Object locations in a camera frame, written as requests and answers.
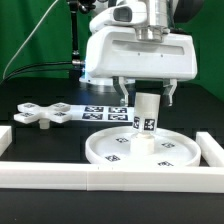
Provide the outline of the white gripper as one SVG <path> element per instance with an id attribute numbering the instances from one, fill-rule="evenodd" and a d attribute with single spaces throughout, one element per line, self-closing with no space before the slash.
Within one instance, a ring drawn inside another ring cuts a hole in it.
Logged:
<path id="1" fill-rule="evenodd" d="M 107 26 L 89 38 L 85 70 L 94 78 L 114 77 L 121 106 L 129 105 L 129 92 L 135 87 L 128 78 L 165 79 L 162 105 L 170 107 L 177 80 L 194 79 L 197 62 L 189 35 L 168 34 L 162 43 L 139 41 L 133 28 Z"/>

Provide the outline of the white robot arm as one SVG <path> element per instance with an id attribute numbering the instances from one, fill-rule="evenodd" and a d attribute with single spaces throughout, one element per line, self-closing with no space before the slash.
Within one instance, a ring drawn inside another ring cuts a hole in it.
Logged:
<path id="1" fill-rule="evenodd" d="M 163 103 L 173 104 L 179 81 L 195 78 L 192 37 L 175 28 L 191 20 L 204 0 L 115 0 L 97 7 L 89 28 L 84 75 L 80 81 L 99 90 L 112 87 L 129 103 L 127 84 L 161 81 Z"/>

